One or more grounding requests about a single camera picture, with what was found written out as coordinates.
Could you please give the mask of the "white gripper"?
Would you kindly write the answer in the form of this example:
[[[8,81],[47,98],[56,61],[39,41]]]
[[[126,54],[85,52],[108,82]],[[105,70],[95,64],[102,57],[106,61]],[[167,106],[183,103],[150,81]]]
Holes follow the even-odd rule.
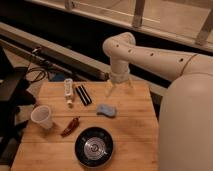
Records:
[[[125,71],[122,73],[115,73],[115,72],[111,71],[109,73],[109,78],[111,81],[108,81],[106,83],[106,92],[105,92],[106,97],[109,97],[111,95],[111,93],[113,92],[113,90],[115,89],[114,84],[120,84],[120,83],[126,81],[126,84],[128,85],[128,87],[133,88],[131,79],[128,79],[129,71]]]

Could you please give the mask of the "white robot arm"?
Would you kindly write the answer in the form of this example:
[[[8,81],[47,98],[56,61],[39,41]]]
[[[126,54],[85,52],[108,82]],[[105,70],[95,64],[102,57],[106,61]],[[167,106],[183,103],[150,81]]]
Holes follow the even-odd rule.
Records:
[[[106,39],[110,80],[136,65],[170,82],[160,106],[158,171],[213,171],[213,57],[138,46],[129,32]]]

